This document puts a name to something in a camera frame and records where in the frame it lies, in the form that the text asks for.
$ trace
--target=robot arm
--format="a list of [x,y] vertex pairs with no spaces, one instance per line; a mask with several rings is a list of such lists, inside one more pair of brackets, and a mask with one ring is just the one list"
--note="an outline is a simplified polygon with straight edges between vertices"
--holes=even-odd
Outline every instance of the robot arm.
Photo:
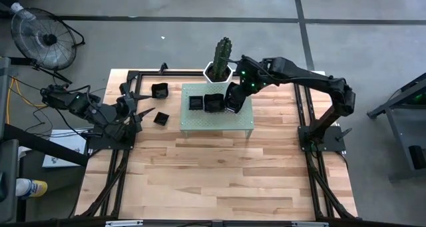
[[122,96],[117,98],[113,105],[101,103],[101,98],[90,94],[90,86],[68,91],[65,85],[49,85],[40,90],[42,102],[48,107],[69,111],[71,114],[94,124],[95,132],[91,136],[112,140],[115,143],[125,143],[137,132],[142,131],[140,122],[144,115],[154,108],[136,114],[136,103],[139,100],[150,98],[129,91],[127,83],[120,85]]
[[319,119],[310,125],[310,138],[320,143],[325,130],[340,116],[353,113],[355,93],[343,78],[323,76],[301,69],[294,62],[283,57],[263,59],[257,62],[250,57],[242,56],[236,72],[240,75],[240,84],[231,83],[225,96],[227,109],[237,113],[246,97],[258,93],[268,85],[294,83],[327,93],[331,97],[332,106]]

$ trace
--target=white hexagonal pot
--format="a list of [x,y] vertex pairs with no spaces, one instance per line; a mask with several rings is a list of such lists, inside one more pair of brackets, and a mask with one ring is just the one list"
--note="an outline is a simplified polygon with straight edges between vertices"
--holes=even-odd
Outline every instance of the white hexagonal pot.
[[207,69],[211,66],[211,65],[213,65],[213,61],[210,61],[208,64],[207,64],[207,67],[204,69],[204,71],[202,72],[202,74],[204,75],[204,77],[206,78],[206,80],[207,80],[207,83],[231,83],[231,80],[232,80],[232,75],[234,74],[234,70],[232,70],[231,69],[231,67],[228,65],[228,68],[229,68],[229,70],[230,70],[230,75],[229,75],[229,77],[226,79],[226,81],[220,81],[220,82],[212,82],[209,78],[208,78],[208,76],[207,76]]

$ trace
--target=cactus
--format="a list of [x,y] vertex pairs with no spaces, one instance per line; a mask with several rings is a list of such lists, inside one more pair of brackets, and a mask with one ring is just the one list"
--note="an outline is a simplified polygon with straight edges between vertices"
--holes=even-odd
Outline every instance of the cactus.
[[223,60],[221,57],[229,59],[232,51],[232,43],[229,38],[224,37],[219,41],[214,52],[213,60],[213,76],[215,80],[220,80],[225,75],[225,70],[228,68],[228,62]]

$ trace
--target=black floor stripe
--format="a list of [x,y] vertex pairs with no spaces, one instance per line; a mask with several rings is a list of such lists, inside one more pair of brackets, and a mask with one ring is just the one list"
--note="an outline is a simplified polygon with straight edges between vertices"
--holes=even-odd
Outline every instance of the black floor stripe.
[[[57,15],[64,21],[159,21],[201,23],[299,23],[298,18],[263,17],[126,17],[96,15]],[[426,25],[426,20],[304,19],[305,24],[323,25]]]
[[305,19],[305,23],[330,25],[426,25],[426,20]]
[[201,23],[297,23],[297,18],[257,17],[121,17],[91,15],[59,15],[64,21],[164,21]]
[[300,35],[302,36],[302,45],[305,53],[306,68],[310,71],[314,71],[314,60],[312,59],[311,47],[309,44],[308,31],[306,30],[304,10],[302,8],[301,0],[294,0],[296,2],[296,10],[299,17]]

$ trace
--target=concrete floor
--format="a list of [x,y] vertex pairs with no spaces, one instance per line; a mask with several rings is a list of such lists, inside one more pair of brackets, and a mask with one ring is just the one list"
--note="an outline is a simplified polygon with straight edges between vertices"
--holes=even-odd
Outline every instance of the concrete floor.
[[[64,15],[297,18],[294,0],[22,0],[22,4]],[[302,0],[302,4],[305,17],[312,19],[426,19],[424,0]],[[173,69],[203,68],[224,36],[233,42],[232,58],[241,54],[256,59],[283,56],[306,68],[298,24],[67,23],[87,39],[74,64],[62,72],[75,82],[72,87],[91,84],[93,90],[102,88],[113,68],[159,68],[163,62]],[[426,225],[426,181],[389,183],[388,174],[398,171],[404,159],[387,119],[380,116],[372,121],[365,115],[384,103],[394,90],[425,72],[426,26],[308,25],[307,29],[316,70],[345,77],[357,94],[355,113],[339,122],[343,128],[353,128],[345,142],[359,216]],[[0,20],[0,55],[21,56],[11,40],[9,22],[4,20]],[[22,81],[37,87],[52,83],[51,77],[26,67],[17,70]],[[37,91],[21,88],[28,99],[40,102]],[[36,123],[30,106],[15,95],[11,104],[13,125],[27,128]],[[55,128],[66,127],[55,111],[45,113],[54,116],[51,120]],[[70,114],[65,116],[73,127],[88,126]],[[46,129],[44,125],[33,131]],[[41,169],[38,172],[45,178],[54,175]],[[28,220],[67,217],[78,187],[79,183],[71,184],[32,201]]]

